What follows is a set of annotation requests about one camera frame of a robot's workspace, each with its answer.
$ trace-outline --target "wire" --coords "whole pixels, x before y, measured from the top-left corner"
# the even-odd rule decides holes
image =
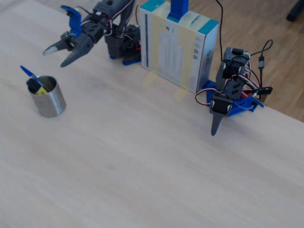
[[[261,51],[255,52],[255,53],[251,54],[251,56],[254,56],[254,55],[259,54],[259,53],[261,53],[261,56],[263,56],[264,51],[269,50],[269,49],[272,47],[273,43],[274,43],[274,41],[273,41],[272,39],[268,40],[268,41],[265,43],[265,45],[264,45],[264,47],[263,47],[263,49],[262,49]]]
[[[221,94],[221,93],[223,92],[223,91],[218,91],[218,90],[216,90],[216,89],[214,89],[214,88],[202,89],[201,91],[199,91],[199,92],[195,95],[195,100],[196,100],[196,102],[199,103],[199,104],[201,104],[201,105],[205,105],[205,106],[209,105],[210,103],[202,103],[202,102],[198,101],[198,100],[197,100],[197,96],[200,95],[201,93],[205,92],[205,91],[210,91],[210,90],[213,90],[213,91],[215,91],[215,92],[217,92],[217,93],[219,93],[219,94]]]
[[[245,59],[246,60],[246,62],[248,61],[248,59],[245,57],[245,56],[234,56],[232,59],[231,59],[231,68],[232,68],[232,70],[233,70],[233,72],[238,76],[238,73],[236,72],[236,70],[233,68],[233,66],[232,66],[232,63],[233,62],[235,62],[236,63],[236,61],[234,61],[234,59],[236,59],[236,58],[243,58],[243,59]]]
[[[125,28],[127,27],[128,23],[129,23],[129,20],[130,20],[131,16],[133,15],[133,12],[134,12],[134,9],[135,9],[136,0],[133,0],[133,1],[134,1],[134,4],[133,4],[133,7],[132,7],[132,12],[131,12],[130,16],[128,17],[127,21],[125,22],[125,26],[123,27],[122,35],[124,34]]]
[[[136,5],[136,9],[135,9],[135,19],[136,19],[137,25],[139,25],[138,19],[137,19],[137,7],[138,7],[138,6],[140,6],[140,4],[137,4],[137,5]]]
[[[92,15],[92,13],[90,13],[89,11],[87,11],[85,8],[83,8],[82,6],[76,6],[76,8],[80,8],[83,11],[85,11],[87,14]]]
[[[125,34],[128,34],[128,33],[133,33],[133,32],[135,32],[136,30],[139,30],[139,28],[140,28],[140,26],[138,26],[136,29],[134,29],[134,30],[131,30],[131,31],[125,31],[124,33]]]
[[[260,83],[260,80],[258,79],[256,73],[252,70],[252,69],[248,69],[248,68],[245,68],[246,71],[249,71],[250,73],[253,73],[253,75],[256,77],[257,79],[257,83],[258,83],[258,87],[261,87],[261,83]]]
[[[252,109],[252,108],[254,107],[254,106],[252,106],[251,108],[244,108],[244,107],[238,105],[237,103],[235,103],[235,104],[236,104],[236,106],[238,106],[238,107],[240,107],[240,108],[242,108],[242,109],[246,109],[246,110],[250,110],[250,109]]]
[[[119,15],[125,8],[127,8],[127,6],[130,5],[132,1],[134,1],[134,0],[130,0],[120,11],[118,11],[117,13],[115,13],[114,16],[111,19],[115,19],[115,17],[117,15]]]
[[[220,26],[219,26],[219,45],[220,45],[220,60],[223,62],[223,47],[222,47],[222,24],[223,24],[223,15],[224,15],[224,9],[222,4],[219,2],[219,0],[215,0],[219,6],[222,9],[221,17],[220,17]]]
[[[228,81],[230,81],[230,80],[231,80],[231,79],[226,79],[224,89],[225,89],[225,87],[226,87]],[[201,105],[207,106],[207,105],[209,105],[210,103],[202,103],[202,102],[198,101],[197,96],[200,95],[201,93],[205,92],[205,91],[210,91],[210,90],[215,91],[215,92],[221,94],[221,93],[224,92],[224,89],[223,89],[222,91],[218,91],[218,90],[216,90],[216,89],[214,89],[214,88],[202,89],[202,90],[200,90],[197,94],[195,94],[195,100],[196,100],[197,103],[199,103],[199,104],[201,104]]]
[[[256,84],[253,81],[251,81],[249,78],[245,77],[244,75],[238,75],[238,77],[244,79],[245,81],[250,83],[254,88],[258,89],[258,86],[256,86]]]
[[[112,20],[110,18],[108,18],[108,20],[109,20],[109,23],[110,23],[110,33],[109,34],[105,34],[105,36],[110,36],[113,33],[113,30],[112,30]]]
[[[90,21],[93,22],[92,20],[84,20],[83,22],[81,22],[81,26],[84,25],[84,24],[86,24],[86,23],[88,23],[88,22],[90,22]]]

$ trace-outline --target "wooden table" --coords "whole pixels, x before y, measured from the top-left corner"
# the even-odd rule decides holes
[[[28,1],[0,17],[1,228],[303,228],[304,124],[270,108],[224,119],[103,40],[59,68],[68,17]],[[39,116],[20,70],[67,102]]]

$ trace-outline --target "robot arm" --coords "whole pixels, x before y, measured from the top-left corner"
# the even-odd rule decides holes
[[[216,77],[216,92],[210,103],[210,113],[213,114],[211,134],[214,136],[219,128],[223,117],[228,117],[234,105],[234,101],[244,97],[254,98],[253,106],[262,106],[268,94],[271,94],[271,87],[261,87],[250,84],[245,66],[250,60],[248,51],[230,48],[225,51],[223,62],[220,65]],[[250,87],[248,93],[243,91],[244,86]]]
[[[135,0],[102,0],[93,8],[93,13],[81,22],[81,15],[71,7],[61,6],[70,17],[70,31],[61,35],[60,40],[48,47],[43,55],[66,49],[71,51],[60,67],[66,67],[80,57],[88,54],[95,44],[105,36],[119,36],[124,38],[124,31],[132,15]],[[121,15],[118,26],[113,25],[113,20]]]

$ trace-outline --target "metal cup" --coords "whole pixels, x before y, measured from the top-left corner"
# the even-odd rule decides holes
[[[39,79],[49,91],[47,94],[37,95],[29,89],[39,113],[49,118],[62,114],[66,108],[66,102],[56,79],[51,76],[40,76]]]

